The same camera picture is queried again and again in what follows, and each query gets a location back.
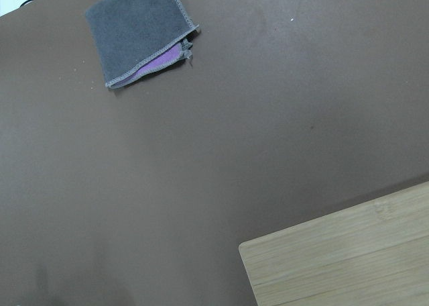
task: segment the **microfiber cloth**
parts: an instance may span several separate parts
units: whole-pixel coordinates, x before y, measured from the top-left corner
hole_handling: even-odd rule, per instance
[[[101,0],[85,13],[106,87],[119,88],[190,58],[197,29],[180,0]]]

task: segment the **cloth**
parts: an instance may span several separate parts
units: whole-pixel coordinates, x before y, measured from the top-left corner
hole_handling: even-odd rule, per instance
[[[101,0],[85,15],[109,88],[190,58],[185,37],[198,27],[180,0]]]

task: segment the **bamboo cutting board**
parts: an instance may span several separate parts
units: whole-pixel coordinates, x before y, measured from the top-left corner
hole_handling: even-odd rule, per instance
[[[429,183],[239,249],[259,306],[428,306]]]

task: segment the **wood grain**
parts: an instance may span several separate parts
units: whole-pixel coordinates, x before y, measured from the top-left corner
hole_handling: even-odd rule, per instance
[[[427,306],[429,183],[239,249],[259,306]]]

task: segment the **folded cloth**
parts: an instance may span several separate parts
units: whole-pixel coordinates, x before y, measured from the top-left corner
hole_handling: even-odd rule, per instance
[[[86,11],[106,87],[118,88],[192,55],[194,25],[180,0],[101,0]]]

